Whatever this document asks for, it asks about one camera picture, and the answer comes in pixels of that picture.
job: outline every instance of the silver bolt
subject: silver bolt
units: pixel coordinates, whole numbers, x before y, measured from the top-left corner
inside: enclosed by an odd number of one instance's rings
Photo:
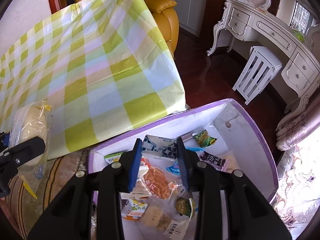
[[[239,177],[241,178],[243,176],[243,172],[241,170],[234,170],[233,171],[233,174],[236,176],[236,177]]]
[[[205,163],[205,162],[197,162],[197,166],[199,168],[205,168],[207,166],[207,163]]]
[[[78,178],[82,178],[84,175],[85,175],[84,171],[77,171],[76,172],[76,177],[78,177]]]
[[[120,162],[114,162],[111,164],[111,167],[114,169],[119,169],[121,167],[121,163]]]

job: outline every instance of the orange leather armchair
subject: orange leather armchair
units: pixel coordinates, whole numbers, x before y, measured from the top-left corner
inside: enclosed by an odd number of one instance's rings
[[[173,9],[177,3],[174,0],[144,0],[152,13],[170,51],[177,47],[179,20]]]

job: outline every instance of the checkered tablecloth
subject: checkered tablecloth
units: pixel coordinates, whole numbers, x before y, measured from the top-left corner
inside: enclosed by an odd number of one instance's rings
[[[82,0],[39,22],[0,61],[0,131],[52,106],[49,158],[185,107],[172,55],[143,0]]]

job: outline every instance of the white stool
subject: white stool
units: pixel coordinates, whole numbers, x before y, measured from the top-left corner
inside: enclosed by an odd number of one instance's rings
[[[262,46],[250,49],[250,58],[233,90],[238,90],[249,104],[280,71],[282,63],[272,51]]]

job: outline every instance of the white dressing table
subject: white dressing table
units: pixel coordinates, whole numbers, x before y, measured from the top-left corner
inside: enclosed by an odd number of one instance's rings
[[[271,1],[266,1],[261,10],[267,10]],[[304,43],[292,33],[291,28],[270,13],[261,12],[237,0],[226,0],[222,20],[213,28],[214,42],[207,51],[211,55],[217,48],[219,33],[229,30],[241,41],[258,41],[259,35],[267,37],[288,56],[288,63],[281,72],[285,83],[297,92],[299,106],[287,114],[278,124],[280,130],[284,124],[300,115],[306,109],[310,96],[320,85],[320,64],[312,54],[312,34],[319,32],[318,25],[310,28]]]

